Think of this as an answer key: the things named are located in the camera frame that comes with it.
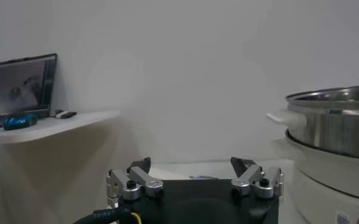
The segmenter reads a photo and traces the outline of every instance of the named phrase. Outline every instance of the stainless steel pot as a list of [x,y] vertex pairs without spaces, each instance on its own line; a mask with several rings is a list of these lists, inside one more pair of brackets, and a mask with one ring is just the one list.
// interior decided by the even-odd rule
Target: stainless steel pot
[[359,158],[359,86],[289,95],[287,110],[267,116],[290,139],[314,149]]

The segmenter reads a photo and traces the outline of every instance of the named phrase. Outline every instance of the sticker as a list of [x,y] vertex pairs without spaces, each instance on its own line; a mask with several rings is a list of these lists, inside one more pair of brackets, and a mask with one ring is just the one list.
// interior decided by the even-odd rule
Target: sticker
[[337,211],[335,214],[335,224],[350,224],[350,216],[344,212]]

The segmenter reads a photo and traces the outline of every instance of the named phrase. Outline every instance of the wall-mounted shelf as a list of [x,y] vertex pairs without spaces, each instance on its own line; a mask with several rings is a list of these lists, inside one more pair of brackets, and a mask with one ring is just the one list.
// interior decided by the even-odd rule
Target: wall-mounted shelf
[[80,113],[68,119],[47,117],[38,120],[37,125],[18,130],[5,131],[3,128],[0,128],[0,144],[27,142],[45,138],[50,135],[55,135],[57,133],[69,131],[117,116],[119,116],[119,111]]

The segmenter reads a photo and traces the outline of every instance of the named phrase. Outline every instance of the yellow wire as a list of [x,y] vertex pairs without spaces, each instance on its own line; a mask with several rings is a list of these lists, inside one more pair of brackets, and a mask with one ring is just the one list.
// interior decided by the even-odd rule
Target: yellow wire
[[132,213],[130,213],[130,214],[137,219],[137,223],[138,223],[138,224],[142,224],[142,223],[141,223],[141,218],[140,218],[140,216],[139,216],[137,213],[132,212]]

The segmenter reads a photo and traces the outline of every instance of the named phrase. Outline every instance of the computer mouse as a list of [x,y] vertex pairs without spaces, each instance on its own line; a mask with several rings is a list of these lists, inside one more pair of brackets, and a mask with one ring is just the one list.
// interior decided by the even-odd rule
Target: computer mouse
[[3,119],[4,130],[27,128],[37,124],[37,117],[29,113],[12,114]]

